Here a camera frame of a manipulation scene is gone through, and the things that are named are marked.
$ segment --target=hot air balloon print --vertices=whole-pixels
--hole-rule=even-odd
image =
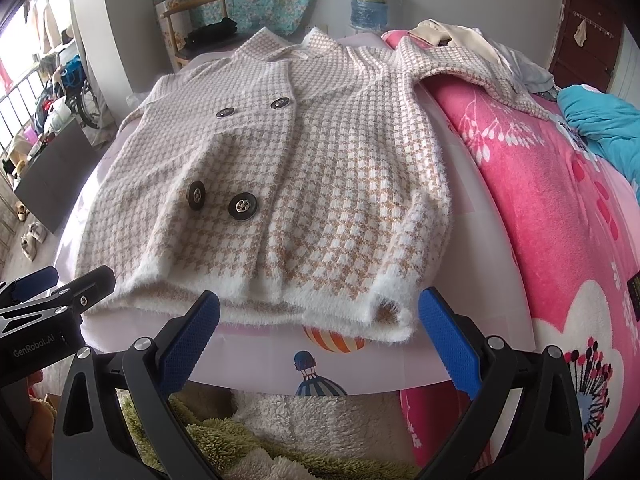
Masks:
[[[311,341],[329,352],[348,354],[360,350],[367,342],[361,337],[347,337],[330,330],[319,330],[308,326],[303,326],[302,330]]]
[[[296,391],[297,396],[329,397],[346,395],[344,388],[326,377],[316,374],[316,360],[306,350],[301,350],[293,358],[296,370],[302,373],[302,382]]]

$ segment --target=knit sweater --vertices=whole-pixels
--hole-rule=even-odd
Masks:
[[[86,222],[77,275],[106,264],[117,277],[92,311],[181,315],[207,289],[223,322],[407,339],[451,224],[440,147],[413,91],[437,73],[546,118],[502,68],[409,38],[351,48],[314,29],[293,45],[264,28],[231,58],[161,78],[123,122],[141,117]],[[187,201],[194,181],[200,210]],[[242,192],[258,209],[239,221],[229,205]]]

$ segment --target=pink container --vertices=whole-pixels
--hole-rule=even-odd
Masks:
[[[38,134],[35,132],[33,126],[31,125],[27,126],[24,129],[24,137],[26,137],[31,146],[38,142]]]

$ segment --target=screw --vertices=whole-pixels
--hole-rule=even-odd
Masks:
[[[489,344],[489,348],[493,348],[494,350],[502,350],[504,348],[504,339],[500,336],[492,335],[486,341]]]
[[[85,359],[89,357],[90,353],[91,353],[91,349],[88,346],[83,346],[81,349],[78,350],[78,353],[76,355],[78,356],[78,359]]]
[[[562,357],[562,350],[559,349],[557,346],[551,345],[549,348],[546,349],[546,351],[553,359],[559,359]]]
[[[148,337],[141,337],[135,343],[133,343],[133,348],[136,350],[146,350],[151,346],[151,339]]]

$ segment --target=blue gripper pad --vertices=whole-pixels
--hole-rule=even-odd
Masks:
[[[471,400],[482,386],[480,360],[456,325],[453,311],[433,288],[422,291],[418,316],[457,390],[468,393]]]
[[[184,325],[163,353],[159,363],[160,392],[179,392],[189,379],[220,321],[220,302],[213,292],[198,298],[184,316]]]
[[[58,284],[58,271],[55,267],[44,267],[16,280],[12,298],[18,303],[28,301]]]

